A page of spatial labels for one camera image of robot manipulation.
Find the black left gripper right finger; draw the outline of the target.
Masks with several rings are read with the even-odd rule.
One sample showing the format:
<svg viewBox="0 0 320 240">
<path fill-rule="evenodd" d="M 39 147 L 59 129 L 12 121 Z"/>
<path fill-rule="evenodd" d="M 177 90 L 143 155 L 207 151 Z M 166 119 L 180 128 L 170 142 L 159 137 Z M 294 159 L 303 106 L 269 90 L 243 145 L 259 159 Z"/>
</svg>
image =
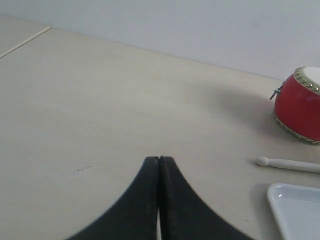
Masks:
<svg viewBox="0 0 320 240">
<path fill-rule="evenodd" d="M 159 159 L 159 220 L 163 240 L 249 240 L 192 189 L 173 157 Z"/>
</svg>

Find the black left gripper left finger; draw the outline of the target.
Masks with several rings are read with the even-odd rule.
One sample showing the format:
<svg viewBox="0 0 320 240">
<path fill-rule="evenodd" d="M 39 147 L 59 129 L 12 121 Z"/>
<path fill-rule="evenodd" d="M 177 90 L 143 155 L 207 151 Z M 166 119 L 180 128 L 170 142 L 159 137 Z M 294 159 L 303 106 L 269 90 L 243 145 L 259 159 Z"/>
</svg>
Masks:
<svg viewBox="0 0 320 240">
<path fill-rule="evenodd" d="M 160 159 L 146 157 L 122 196 L 71 240 L 156 240 Z"/>
</svg>

